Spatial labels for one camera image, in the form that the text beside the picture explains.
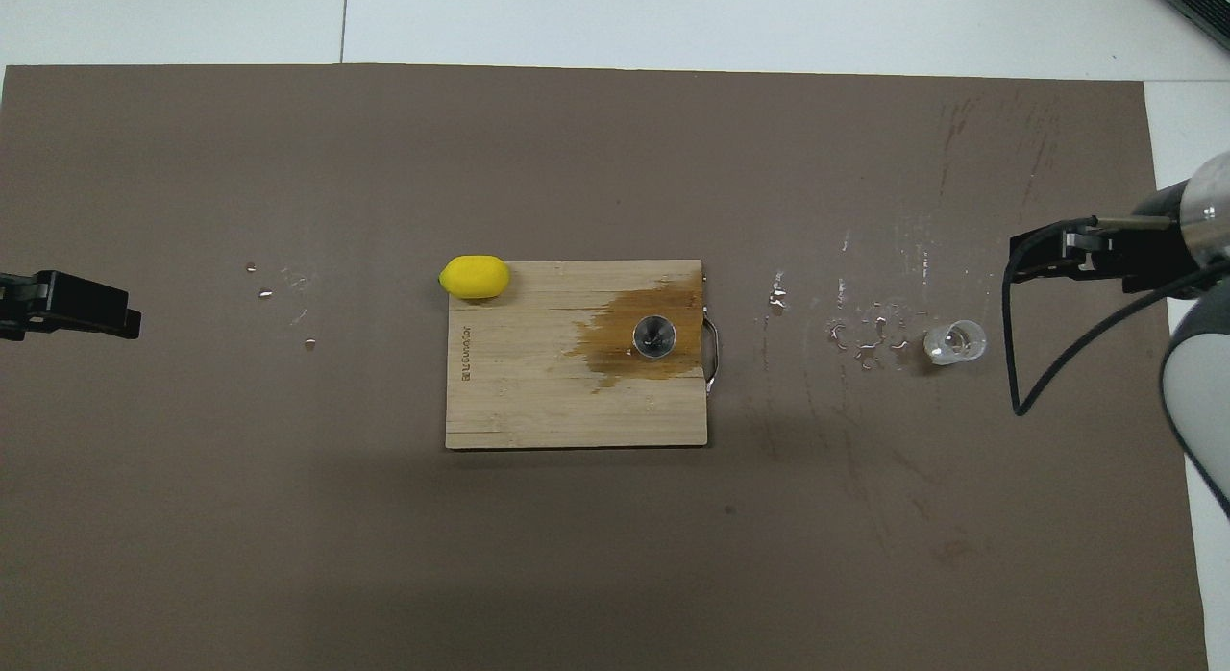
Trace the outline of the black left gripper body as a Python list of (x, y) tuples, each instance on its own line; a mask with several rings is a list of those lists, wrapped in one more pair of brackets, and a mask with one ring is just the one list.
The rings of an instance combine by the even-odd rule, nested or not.
[(50, 334), (47, 324), (34, 322), (37, 300), (47, 297), (49, 272), (36, 272), (30, 277), (1, 273), (1, 338), (23, 340), (30, 331)]

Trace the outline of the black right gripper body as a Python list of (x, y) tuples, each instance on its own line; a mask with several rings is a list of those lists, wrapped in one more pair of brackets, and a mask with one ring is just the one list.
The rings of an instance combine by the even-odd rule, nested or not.
[(1196, 261), (1182, 237), (1180, 210), (1184, 182), (1153, 193), (1121, 218), (1102, 218), (1109, 241), (1101, 269), (1121, 280), (1124, 292), (1153, 290), (1196, 272)]

